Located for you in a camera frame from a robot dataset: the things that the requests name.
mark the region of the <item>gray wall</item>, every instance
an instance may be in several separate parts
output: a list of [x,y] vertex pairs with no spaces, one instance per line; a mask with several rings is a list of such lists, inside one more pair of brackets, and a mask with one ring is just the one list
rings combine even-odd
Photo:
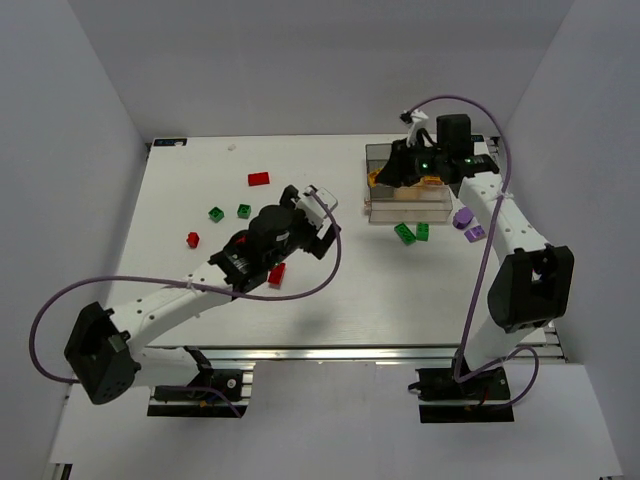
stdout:
[[638,18],[637,0],[576,1],[508,126],[519,204],[575,254],[557,326],[630,478],[640,478]]
[[[10,0],[0,15],[0,476],[39,479],[66,388],[29,363],[37,309],[72,281],[109,271],[124,240],[144,146],[64,0]],[[45,319],[46,364],[87,288]]]
[[149,139],[401,132],[402,109],[447,92],[506,122],[572,1],[70,3]]

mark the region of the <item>clear plastic bin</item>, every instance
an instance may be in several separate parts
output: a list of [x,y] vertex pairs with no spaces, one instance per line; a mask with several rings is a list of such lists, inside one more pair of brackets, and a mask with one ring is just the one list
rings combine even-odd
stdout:
[[[389,143],[367,145],[365,149],[367,174],[384,167],[391,154]],[[445,185],[368,188],[365,207],[369,223],[445,223],[453,210],[451,192]]]

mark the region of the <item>lego brick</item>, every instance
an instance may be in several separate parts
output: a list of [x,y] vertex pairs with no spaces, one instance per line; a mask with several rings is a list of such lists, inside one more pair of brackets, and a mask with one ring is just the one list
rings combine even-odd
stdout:
[[187,245],[189,245],[190,248],[196,248],[198,243],[200,243],[200,236],[196,232],[190,232],[189,235],[187,235]]
[[218,223],[224,218],[224,212],[218,207],[213,207],[211,210],[209,210],[209,218]]
[[285,263],[281,263],[277,265],[273,270],[271,270],[271,272],[269,272],[269,278],[267,278],[267,282],[269,282],[270,287],[280,288],[286,268],[287,265]]
[[396,231],[396,233],[400,237],[400,240],[402,240],[405,245],[411,245],[412,243],[415,243],[416,236],[404,223],[396,225],[393,229]]
[[269,172],[250,173],[248,175],[249,186],[269,185]]
[[249,218],[251,216],[251,205],[240,204],[238,207],[238,217]]
[[478,225],[477,227],[470,228],[469,230],[464,232],[464,236],[467,237],[467,240],[473,243],[486,237],[487,234],[484,233],[484,229],[480,225]]
[[428,223],[419,223],[416,226],[416,238],[421,242],[426,242],[429,240],[429,224]]
[[464,207],[458,210],[453,216],[453,226],[463,230],[467,228],[471,220],[473,220],[473,212],[469,207]]

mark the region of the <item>cable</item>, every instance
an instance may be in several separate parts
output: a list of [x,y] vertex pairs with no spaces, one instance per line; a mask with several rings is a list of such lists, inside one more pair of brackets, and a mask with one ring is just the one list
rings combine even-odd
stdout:
[[464,328],[462,330],[462,338],[460,340],[460,349],[458,350],[458,353],[456,355],[455,365],[453,370],[454,380],[457,383],[464,383],[467,380],[472,379],[476,375],[486,371],[487,369],[513,358],[515,355],[517,355],[523,350],[530,351],[534,359],[533,376],[531,377],[529,384],[525,387],[524,391],[520,395],[518,395],[516,398],[514,398],[510,402],[499,406],[500,408],[504,408],[504,407],[511,406],[517,403],[518,401],[520,401],[527,393],[529,393],[529,391],[533,387],[533,384],[536,381],[536,378],[538,376],[539,366],[540,366],[540,359],[538,358],[537,352],[533,348],[528,346],[518,347],[513,352],[511,352],[507,357],[497,358],[495,360],[492,360],[491,362],[483,365],[482,367],[472,372],[467,373],[466,375],[461,375],[461,369],[462,369],[462,360],[464,358],[464,351],[467,347],[467,342],[469,340],[469,333],[471,331],[471,323],[473,322],[473,314],[476,311],[476,305],[478,303],[478,298],[480,297],[480,289],[482,288],[482,281],[484,280],[484,274],[487,269],[487,262],[489,261],[489,255],[491,253],[491,246],[493,244],[493,237],[495,235],[496,224],[498,221],[498,213],[500,212],[500,207],[502,206],[502,202],[504,201],[504,195],[506,194],[507,187],[509,186],[509,182],[511,181],[511,164],[512,164],[511,148],[509,146],[509,141],[507,140],[507,137],[504,134],[504,131],[500,127],[500,124],[498,123],[498,120],[495,118],[495,116],[486,107],[476,102],[475,100],[471,100],[470,98],[462,97],[460,95],[437,95],[435,97],[431,97],[426,100],[423,100],[422,102],[418,103],[417,105],[409,109],[408,112],[409,114],[411,114],[411,112],[413,112],[414,110],[417,110],[418,108],[421,108],[424,105],[434,102],[436,100],[458,100],[460,102],[473,105],[474,107],[480,109],[482,112],[485,113],[485,115],[487,115],[487,117],[489,117],[493,125],[496,127],[498,134],[500,135],[500,137],[502,137],[502,143],[504,144],[504,151],[505,151],[507,165],[506,165],[506,171],[504,175],[504,181],[502,182],[502,188],[500,189],[500,192],[502,193],[502,195],[498,197],[496,201],[496,206],[493,209],[493,214],[491,215],[491,223],[489,225],[487,243],[485,244],[484,252],[482,253],[482,260],[480,261],[480,269],[478,270],[478,277],[476,279],[476,284],[473,288],[471,302],[469,303],[469,310],[467,311],[467,319],[465,321]]
[[[433,138],[431,138],[431,135],[429,135],[429,132],[427,132],[427,129],[426,129],[426,128],[421,128],[420,130],[418,130],[418,131],[416,132],[416,138],[417,138],[417,139],[418,139],[418,138],[420,138],[420,135],[422,135],[424,138],[426,138],[426,139],[427,139],[427,142],[429,142],[429,143],[431,144],[431,146],[432,146],[432,147],[439,148],[439,147],[438,147],[438,144],[437,144],[436,142],[434,142],[434,141],[433,141]],[[423,138],[423,139],[421,139],[421,140],[422,140],[422,145],[421,145],[421,146],[423,146],[423,147],[424,147],[424,138]]]
[[485,404],[485,402],[489,399],[489,387],[484,389],[484,392],[482,394],[482,400],[480,400],[480,403],[478,405],[476,405],[476,408],[480,408],[482,405]]
[[340,263],[342,262],[342,238],[340,237],[340,226],[338,225],[336,218],[333,216],[333,213],[331,213],[331,210],[329,210],[329,207],[325,205],[325,203],[320,199],[320,197],[318,197],[318,195],[314,191],[309,192],[309,194],[314,198],[316,202],[318,202],[320,207],[322,207],[322,210],[324,210],[324,213],[327,214],[327,217],[331,221],[331,227],[333,228],[336,235],[336,261],[333,266],[333,270],[331,270],[331,273],[329,274],[329,276],[317,287],[312,288],[311,290],[308,290],[303,293],[296,293],[294,295],[282,295],[279,297],[274,297],[274,296],[265,297],[262,295],[251,295],[251,294],[242,293],[242,292],[232,292],[229,290],[225,290],[224,288],[214,287],[213,285],[205,285],[202,283],[195,283],[195,282],[189,283],[181,280],[172,280],[172,279],[166,279],[166,278],[136,277],[131,275],[104,275],[99,277],[86,278],[84,280],[80,280],[75,283],[72,283],[71,285],[68,285],[62,290],[55,293],[49,300],[45,302],[45,304],[40,308],[40,310],[36,314],[35,318],[33,319],[33,323],[31,324],[31,330],[29,331],[29,357],[31,358],[31,363],[33,363],[33,366],[36,368],[38,372],[40,372],[42,376],[48,378],[49,380],[53,380],[54,382],[59,382],[59,383],[67,383],[67,384],[79,383],[79,381],[75,378],[60,377],[58,375],[55,375],[49,372],[46,368],[44,368],[42,363],[40,363],[40,360],[38,359],[38,354],[36,352],[36,333],[38,332],[38,326],[40,325],[40,322],[42,321],[44,314],[47,312],[47,310],[49,310],[49,308],[51,308],[51,305],[53,305],[56,301],[58,301],[60,297],[66,295],[72,290],[75,290],[76,288],[82,287],[84,285],[90,285],[92,283],[101,283],[101,282],[153,283],[158,285],[168,285],[170,287],[175,287],[175,288],[197,288],[198,290],[219,293],[221,295],[227,295],[233,298],[244,298],[245,300],[258,300],[263,302],[283,302],[283,301],[289,301],[289,300],[298,300],[298,299],[306,298],[318,293],[320,290],[322,290],[327,285],[329,285],[335,278],[336,274],[338,273],[338,269],[340,268]]

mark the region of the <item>white table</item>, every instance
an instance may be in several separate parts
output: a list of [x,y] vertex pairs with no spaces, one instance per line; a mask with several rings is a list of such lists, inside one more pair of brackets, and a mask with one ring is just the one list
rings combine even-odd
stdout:
[[[339,200],[343,229],[342,269],[319,294],[295,302],[236,301],[191,319],[154,345],[226,347],[442,346],[459,343],[484,241],[469,244],[450,224],[432,226],[428,243],[405,246],[392,226],[374,226],[364,214],[365,145],[398,135],[189,138],[182,147],[152,147],[118,273],[179,278],[219,251],[246,228],[240,203],[257,215],[277,203],[289,184],[325,187]],[[476,153],[488,153],[476,143]],[[249,187],[247,174],[268,171],[271,184]],[[218,224],[207,212],[225,212]],[[186,236],[201,241],[191,250]],[[280,291],[319,284],[333,267],[335,248],[323,261],[296,252],[287,260]],[[486,292],[497,271],[489,262],[477,328],[487,315]],[[155,287],[114,285],[109,305]],[[527,342],[543,343],[542,332]]]

